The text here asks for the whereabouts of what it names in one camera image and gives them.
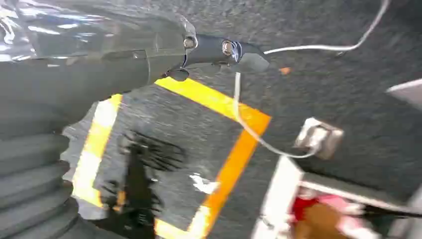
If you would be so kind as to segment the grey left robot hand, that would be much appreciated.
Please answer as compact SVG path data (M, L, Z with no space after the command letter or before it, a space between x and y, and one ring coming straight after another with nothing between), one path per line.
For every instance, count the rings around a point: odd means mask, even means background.
M115 0L0 3L0 138L60 132L97 101L196 67L260 72L256 46L182 15Z

